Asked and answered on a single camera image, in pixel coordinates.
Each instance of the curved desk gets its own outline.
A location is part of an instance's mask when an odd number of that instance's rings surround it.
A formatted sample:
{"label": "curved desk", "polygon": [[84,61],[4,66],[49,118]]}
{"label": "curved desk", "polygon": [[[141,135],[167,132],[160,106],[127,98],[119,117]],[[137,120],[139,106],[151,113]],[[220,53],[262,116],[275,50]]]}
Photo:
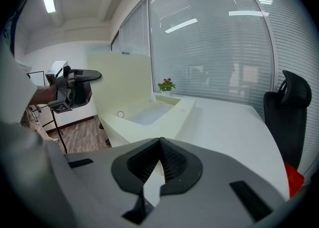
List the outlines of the curved desk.
{"label": "curved desk", "polygon": [[196,106],[188,129],[177,139],[233,157],[268,181],[287,201],[289,185],[284,162],[256,110],[226,101],[194,99]]}

